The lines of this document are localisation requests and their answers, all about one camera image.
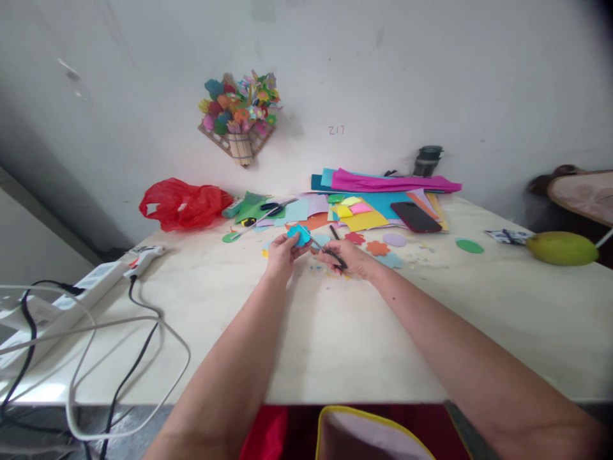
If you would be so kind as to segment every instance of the mango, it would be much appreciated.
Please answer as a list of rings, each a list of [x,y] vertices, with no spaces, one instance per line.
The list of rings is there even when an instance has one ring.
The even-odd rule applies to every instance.
[[[536,259],[553,265],[587,265],[598,259],[596,245],[571,232],[538,233],[526,241],[526,247]]]

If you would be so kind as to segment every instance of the table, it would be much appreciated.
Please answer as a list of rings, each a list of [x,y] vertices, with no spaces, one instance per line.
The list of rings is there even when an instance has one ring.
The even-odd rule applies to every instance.
[[[441,197],[450,234],[403,229],[365,231],[367,241],[386,233],[409,236],[393,250],[405,261],[403,276],[453,309],[575,401],[609,398],[613,362],[613,272],[596,263],[552,266],[523,247],[497,243],[483,230],[521,227],[457,196]],[[187,233],[155,232],[143,244],[168,246],[138,283],[142,301],[161,307],[187,341],[190,366],[173,391],[174,404],[206,353],[232,321],[264,271],[264,243],[284,229],[249,232],[222,242],[228,225]],[[341,228],[341,235],[348,232]],[[314,231],[328,233],[328,227]],[[455,245],[470,238],[485,248],[470,254]],[[271,404],[425,403],[447,393],[409,336],[363,280],[334,278],[310,254],[297,263],[266,402]],[[93,309],[101,322],[145,312],[120,281]],[[96,335],[77,389],[81,404],[109,404],[135,360],[151,325],[122,325]],[[84,337],[64,339],[24,378],[32,387],[20,403],[65,401]],[[156,334],[123,404],[155,404],[174,381],[183,349]]]

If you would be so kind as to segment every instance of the written number on wall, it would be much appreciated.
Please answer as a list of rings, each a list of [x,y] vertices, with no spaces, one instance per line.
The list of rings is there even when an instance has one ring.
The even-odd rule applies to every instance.
[[[340,134],[343,135],[345,134],[345,125],[341,125],[341,126],[329,126],[328,128],[330,128],[330,134],[331,135],[336,135],[336,134]]]

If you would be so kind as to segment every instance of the red plastic bag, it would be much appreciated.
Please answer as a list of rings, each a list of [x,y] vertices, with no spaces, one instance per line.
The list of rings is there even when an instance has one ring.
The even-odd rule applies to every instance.
[[[156,203],[157,209],[148,213],[147,205]],[[162,230],[173,231],[209,226],[231,204],[232,196],[219,187],[197,187],[170,178],[145,192],[139,210],[147,219],[159,220]]]

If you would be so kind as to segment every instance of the white power strip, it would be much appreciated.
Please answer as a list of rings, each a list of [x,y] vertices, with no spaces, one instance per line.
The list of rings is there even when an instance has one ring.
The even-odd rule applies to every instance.
[[[79,302],[85,308],[91,309],[118,280],[122,279],[127,269],[129,269],[128,265],[120,261],[98,265],[85,278],[75,284],[76,287],[85,289],[83,293],[77,296]],[[44,328],[41,328],[38,331],[38,337],[42,337],[45,334],[60,334],[61,332],[65,332],[77,324],[84,315],[81,309],[73,308],[75,306],[74,300],[66,296],[57,299],[53,303],[53,306],[63,310],[63,312]],[[30,340],[30,333],[20,330],[15,332],[6,342],[0,345],[0,348],[19,345],[28,340]],[[36,345],[30,363],[30,369],[32,369],[32,367],[59,341],[60,339],[49,340]],[[7,379],[16,377],[24,364],[26,354],[27,348],[0,355],[0,378]]]

